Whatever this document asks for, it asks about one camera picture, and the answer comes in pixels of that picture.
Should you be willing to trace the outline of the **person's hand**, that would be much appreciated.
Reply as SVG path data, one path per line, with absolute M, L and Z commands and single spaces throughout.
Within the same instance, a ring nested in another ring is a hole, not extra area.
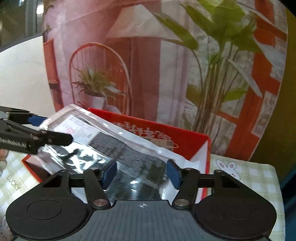
M 3 173 L 3 170 L 7 167 L 7 156 L 9 154 L 9 150 L 0 149 L 0 176 Z

